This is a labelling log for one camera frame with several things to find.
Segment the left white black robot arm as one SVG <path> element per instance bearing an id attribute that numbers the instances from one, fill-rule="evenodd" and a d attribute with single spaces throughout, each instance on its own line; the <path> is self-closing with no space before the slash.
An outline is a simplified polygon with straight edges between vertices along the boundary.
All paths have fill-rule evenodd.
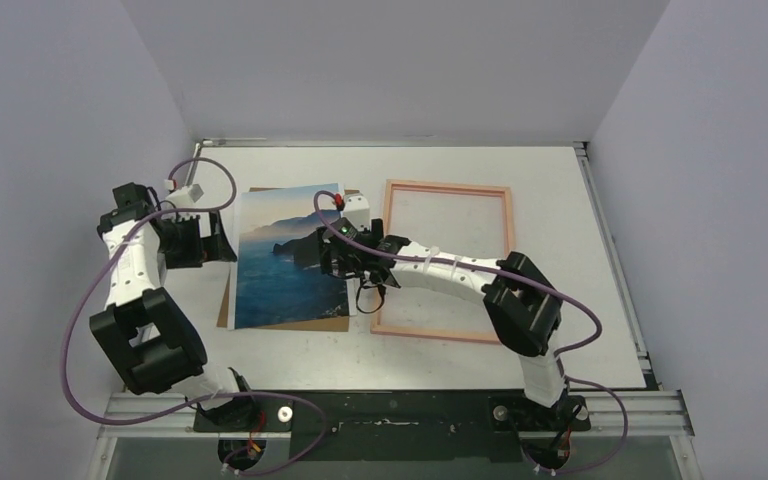
<path id="1" fill-rule="evenodd" d="M 104 309 L 89 326 L 132 393 L 176 392 L 195 399 L 213 426 L 242 431 L 259 417 L 247 382 L 231 367 L 209 364 L 195 326 L 164 287 L 170 269 L 237 259 L 219 213 L 209 213 L 210 232 L 202 235 L 191 211 L 202 195 L 197 184 L 174 188 L 162 202 L 148 186 L 114 189 L 116 207 L 101 216 L 97 232 L 116 263 Z"/>

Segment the pink wooden picture frame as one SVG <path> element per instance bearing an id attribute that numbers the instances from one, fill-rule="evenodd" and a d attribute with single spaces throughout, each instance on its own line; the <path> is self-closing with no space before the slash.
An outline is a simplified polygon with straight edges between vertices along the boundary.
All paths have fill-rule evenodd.
<path id="1" fill-rule="evenodd" d="M 479 258 L 504 258 L 516 248 L 508 187 L 389 180 L 382 202 L 385 231 L 426 247 Z M 434 340 L 496 344 L 481 302 L 425 289 L 391 289 L 370 331 Z"/>

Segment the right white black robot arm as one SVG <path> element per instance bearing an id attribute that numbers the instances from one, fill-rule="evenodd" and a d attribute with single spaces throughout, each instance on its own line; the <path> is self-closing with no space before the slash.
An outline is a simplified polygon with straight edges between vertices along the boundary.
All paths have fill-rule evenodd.
<path id="1" fill-rule="evenodd" d="M 568 386 L 553 338 L 562 302 L 540 290 L 546 279 L 527 256 L 466 258 L 379 230 L 360 231 L 346 218 L 318 227 L 316 237 L 320 268 L 329 276 L 358 278 L 381 294 L 421 289 L 483 307 L 497 339 L 519 356 L 528 421 L 548 429 L 564 417 Z"/>

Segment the clear acrylic sheet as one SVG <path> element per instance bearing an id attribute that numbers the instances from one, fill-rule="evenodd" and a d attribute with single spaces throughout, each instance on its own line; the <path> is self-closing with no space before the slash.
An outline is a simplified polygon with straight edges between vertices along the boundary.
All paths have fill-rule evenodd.
<path id="1" fill-rule="evenodd" d="M 393 180 L 383 221 L 386 233 L 411 243 L 372 332 L 496 343 L 481 288 L 495 278 L 485 270 L 516 247 L 510 189 Z"/>

